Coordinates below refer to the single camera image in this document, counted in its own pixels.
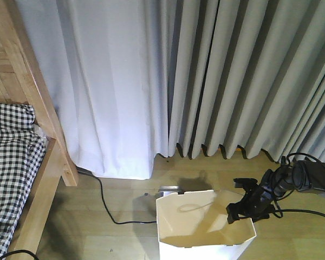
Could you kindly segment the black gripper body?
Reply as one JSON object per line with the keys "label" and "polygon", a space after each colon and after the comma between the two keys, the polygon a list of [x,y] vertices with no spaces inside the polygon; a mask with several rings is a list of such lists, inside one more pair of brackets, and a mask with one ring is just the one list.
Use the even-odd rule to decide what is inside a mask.
{"label": "black gripper body", "polygon": [[246,191],[244,197],[237,203],[230,203],[226,207],[227,222],[229,224],[240,220],[240,215],[251,218],[253,222],[268,219],[275,211],[272,195],[261,187]]}

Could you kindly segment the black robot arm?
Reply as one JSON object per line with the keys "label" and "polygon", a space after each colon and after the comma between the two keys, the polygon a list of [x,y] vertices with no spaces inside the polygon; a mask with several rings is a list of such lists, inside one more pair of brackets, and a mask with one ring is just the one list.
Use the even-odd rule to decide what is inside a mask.
{"label": "black robot arm", "polygon": [[235,178],[236,188],[245,194],[237,203],[226,207],[227,222],[232,224],[250,218],[253,222],[268,219],[271,214],[282,218],[285,212],[310,213],[325,217],[324,213],[303,209],[282,209],[278,201],[292,192],[314,193],[325,197],[325,163],[299,160],[293,165],[282,164],[278,169],[268,169],[261,181],[254,178]]}

